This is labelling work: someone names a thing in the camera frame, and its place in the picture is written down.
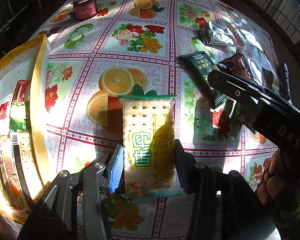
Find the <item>person's right hand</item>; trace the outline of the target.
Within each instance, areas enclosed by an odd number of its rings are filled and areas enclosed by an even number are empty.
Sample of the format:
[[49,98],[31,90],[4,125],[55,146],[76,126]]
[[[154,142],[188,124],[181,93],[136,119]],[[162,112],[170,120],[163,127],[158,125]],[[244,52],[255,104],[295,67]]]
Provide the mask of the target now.
[[271,157],[268,167],[262,175],[256,194],[262,205],[279,199],[288,185],[290,172],[289,157],[278,149]]

